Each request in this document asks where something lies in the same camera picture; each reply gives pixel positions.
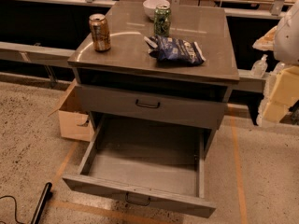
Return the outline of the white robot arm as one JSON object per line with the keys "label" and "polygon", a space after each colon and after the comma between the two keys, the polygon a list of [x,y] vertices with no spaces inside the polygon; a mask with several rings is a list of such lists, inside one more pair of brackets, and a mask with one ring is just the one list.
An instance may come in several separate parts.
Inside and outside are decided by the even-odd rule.
{"label": "white robot arm", "polygon": [[283,63],[283,69],[271,72],[266,80],[257,118],[259,126],[280,123],[299,100],[299,1],[253,47],[271,50],[278,66]]}

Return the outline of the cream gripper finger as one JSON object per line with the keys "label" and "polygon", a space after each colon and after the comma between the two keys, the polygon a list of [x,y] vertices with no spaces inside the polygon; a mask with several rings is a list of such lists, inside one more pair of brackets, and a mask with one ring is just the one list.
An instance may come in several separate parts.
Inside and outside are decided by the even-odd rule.
{"label": "cream gripper finger", "polygon": [[263,99],[258,108],[259,126],[280,123],[299,100],[299,66],[285,68],[266,80]]}
{"label": "cream gripper finger", "polygon": [[268,50],[273,51],[276,31],[277,31],[277,27],[274,26],[264,36],[257,39],[253,43],[252,47],[254,49],[261,50],[261,51],[268,51]]}

